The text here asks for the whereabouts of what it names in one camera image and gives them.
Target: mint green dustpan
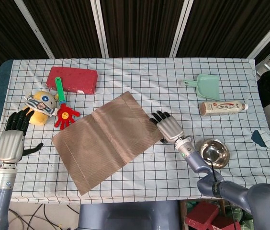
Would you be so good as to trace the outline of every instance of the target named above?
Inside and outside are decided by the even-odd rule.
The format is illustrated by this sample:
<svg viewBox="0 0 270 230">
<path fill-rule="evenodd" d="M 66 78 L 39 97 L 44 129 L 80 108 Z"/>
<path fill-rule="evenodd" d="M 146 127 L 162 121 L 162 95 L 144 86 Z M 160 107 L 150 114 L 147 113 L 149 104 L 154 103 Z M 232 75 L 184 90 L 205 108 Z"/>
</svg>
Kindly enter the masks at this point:
<svg viewBox="0 0 270 230">
<path fill-rule="evenodd" d="M 199 74 L 197 81 L 183 80 L 186 86 L 196 87 L 197 95 L 203 98 L 219 100 L 219 77 L 215 75 Z"/>
</svg>

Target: green handle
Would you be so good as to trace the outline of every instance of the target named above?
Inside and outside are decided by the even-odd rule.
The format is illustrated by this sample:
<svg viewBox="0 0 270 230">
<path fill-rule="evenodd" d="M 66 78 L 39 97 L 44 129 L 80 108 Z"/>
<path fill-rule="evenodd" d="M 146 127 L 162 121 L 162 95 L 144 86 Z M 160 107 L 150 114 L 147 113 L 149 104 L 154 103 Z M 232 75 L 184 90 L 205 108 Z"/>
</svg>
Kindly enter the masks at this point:
<svg viewBox="0 0 270 230">
<path fill-rule="evenodd" d="M 66 103 L 64 90 L 63 90 L 63 84 L 60 77 L 55 78 L 55 85 L 58 92 L 59 104 Z"/>
<path fill-rule="evenodd" d="M 198 85 L 198 82 L 194 80 L 183 80 L 183 82 L 186 86 L 197 87 Z"/>
</svg>

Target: brown cloth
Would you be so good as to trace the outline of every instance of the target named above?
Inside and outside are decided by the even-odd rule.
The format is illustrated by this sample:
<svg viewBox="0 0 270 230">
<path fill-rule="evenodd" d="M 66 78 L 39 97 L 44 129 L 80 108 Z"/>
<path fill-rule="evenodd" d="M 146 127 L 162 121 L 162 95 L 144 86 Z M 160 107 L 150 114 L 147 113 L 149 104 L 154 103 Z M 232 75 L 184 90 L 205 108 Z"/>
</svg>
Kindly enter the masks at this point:
<svg viewBox="0 0 270 230">
<path fill-rule="evenodd" d="M 125 92 L 52 138 L 81 195 L 162 138 L 157 127 Z"/>
</svg>

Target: white cap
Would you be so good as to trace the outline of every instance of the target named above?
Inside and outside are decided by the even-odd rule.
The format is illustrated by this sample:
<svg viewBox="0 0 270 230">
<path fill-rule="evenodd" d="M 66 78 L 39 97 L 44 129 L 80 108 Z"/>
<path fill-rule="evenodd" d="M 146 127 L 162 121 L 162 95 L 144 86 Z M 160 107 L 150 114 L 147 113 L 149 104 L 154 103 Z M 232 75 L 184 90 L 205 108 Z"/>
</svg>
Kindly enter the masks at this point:
<svg viewBox="0 0 270 230">
<path fill-rule="evenodd" d="M 244 103 L 244 105 L 245 105 L 244 110 L 247 110 L 247 109 L 249 108 L 249 105 L 248 105 L 248 104 L 246 104 L 246 103 Z"/>
</svg>

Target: red hand-shaped clapper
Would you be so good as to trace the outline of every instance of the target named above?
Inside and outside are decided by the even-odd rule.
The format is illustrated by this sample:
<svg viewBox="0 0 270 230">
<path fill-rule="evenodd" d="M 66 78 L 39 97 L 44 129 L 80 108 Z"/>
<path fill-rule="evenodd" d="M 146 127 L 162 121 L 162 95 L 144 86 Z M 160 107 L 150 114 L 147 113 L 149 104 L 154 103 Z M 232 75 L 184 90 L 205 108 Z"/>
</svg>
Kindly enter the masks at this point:
<svg viewBox="0 0 270 230">
<path fill-rule="evenodd" d="M 55 78 L 55 84 L 56 84 L 56 88 L 58 92 L 60 109 L 57 112 L 58 121 L 54 124 L 54 127 L 58 127 L 59 124 L 62 123 L 60 126 L 60 130 L 63 130 L 64 128 L 69 126 L 69 122 L 70 123 L 74 122 L 72 115 L 79 116 L 80 113 L 66 106 L 66 100 L 65 100 L 64 91 L 63 91 L 63 84 L 60 77 Z"/>
<path fill-rule="evenodd" d="M 74 111 L 66 106 L 65 103 L 61 104 L 61 108 L 57 112 L 58 121 L 54 124 L 54 127 L 58 127 L 60 123 L 60 130 L 63 130 L 64 128 L 69 126 L 69 122 L 73 123 L 74 119 L 72 118 L 72 115 L 79 116 L 80 113 L 77 111 Z"/>
</svg>

